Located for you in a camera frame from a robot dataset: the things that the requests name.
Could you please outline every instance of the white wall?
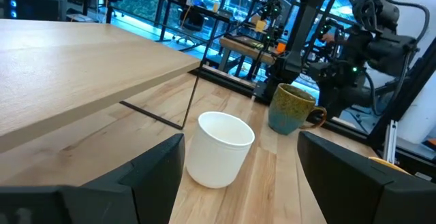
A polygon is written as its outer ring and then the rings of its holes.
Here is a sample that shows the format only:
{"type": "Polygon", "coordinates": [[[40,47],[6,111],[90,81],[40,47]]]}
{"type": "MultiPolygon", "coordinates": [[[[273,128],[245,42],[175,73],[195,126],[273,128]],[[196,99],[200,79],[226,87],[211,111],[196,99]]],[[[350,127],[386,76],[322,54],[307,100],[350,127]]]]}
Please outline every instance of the white wall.
{"type": "MultiPolygon", "coordinates": [[[[422,56],[433,39],[436,37],[436,0],[397,0],[419,3],[427,6],[431,13],[430,26],[426,35],[418,44],[421,51],[418,57],[422,56]]],[[[424,22],[424,14],[421,10],[400,7],[400,19],[398,34],[418,36],[424,22]]],[[[377,86],[382,85],[384,80],[391,77],[384,75],[374,75],[377,86]]],[[[403,116],[399,123],[399,137],[413,143],[421,143],[436,125],[436,75],[433,75],[426,86],[416,97],[411,107],[403,116]]]]}

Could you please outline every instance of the white paper cup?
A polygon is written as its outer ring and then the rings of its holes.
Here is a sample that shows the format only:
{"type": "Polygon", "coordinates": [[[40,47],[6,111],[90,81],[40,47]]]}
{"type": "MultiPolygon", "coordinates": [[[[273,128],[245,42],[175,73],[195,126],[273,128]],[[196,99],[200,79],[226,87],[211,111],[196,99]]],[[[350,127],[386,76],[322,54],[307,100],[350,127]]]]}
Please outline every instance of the white paper cup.
{"type": "Polygon", "coordinates": [[[254,132],[244,121],[222,112],[205,112],[198,124],[187,155],[187,171],[205,187],[226,187],[238,175],[254,132]]]}

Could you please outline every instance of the blue light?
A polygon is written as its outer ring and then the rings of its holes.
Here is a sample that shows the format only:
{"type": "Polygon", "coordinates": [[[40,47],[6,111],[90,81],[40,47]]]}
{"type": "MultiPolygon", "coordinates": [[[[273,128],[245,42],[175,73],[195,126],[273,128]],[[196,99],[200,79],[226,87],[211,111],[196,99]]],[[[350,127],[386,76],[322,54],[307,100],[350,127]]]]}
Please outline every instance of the blue light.
{"type": "Polygon", "coordinates": [[[12,6],[12,7],[16,7],[16,1],[15,1],[15,0],[11,0],[10,3],[11,3],[11,6],[12,6]]]}

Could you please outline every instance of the green ceramic mug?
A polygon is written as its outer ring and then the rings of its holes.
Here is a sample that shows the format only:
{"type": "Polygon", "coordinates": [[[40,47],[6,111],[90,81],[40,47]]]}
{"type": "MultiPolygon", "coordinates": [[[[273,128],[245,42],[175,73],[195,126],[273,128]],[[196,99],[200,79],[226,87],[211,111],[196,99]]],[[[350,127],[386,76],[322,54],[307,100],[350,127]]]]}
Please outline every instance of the green ceramic mug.
{"type": "Polygon", "coordinates": [[[279,84],[268,111],[268,125],[282,135],[289,135],[298,128],[318,128],[326,122],[327,111],[315,104],[316,99],[305,91],[289,84],[279,84]],[[322,112],[321,122],[302,126],[309,114],[315,110],[322,112]]]}

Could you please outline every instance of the mug handle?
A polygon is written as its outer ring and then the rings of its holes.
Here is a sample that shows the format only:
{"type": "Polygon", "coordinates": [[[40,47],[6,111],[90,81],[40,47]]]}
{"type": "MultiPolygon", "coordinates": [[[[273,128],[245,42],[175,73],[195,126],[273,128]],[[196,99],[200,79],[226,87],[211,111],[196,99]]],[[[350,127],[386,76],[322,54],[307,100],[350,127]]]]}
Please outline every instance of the mug handle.
{"type": "Polygon", "coordinates": [[[316,125],[303,125],[302,127],[300,127],[300,129],[316,129],[321,127],[327,120],[327,110],[323,107],[320,106],[315,106],[312,110],[313,111],[321,111],[322,112],[322,119],[321,121],[316,124],[316,125]]]}

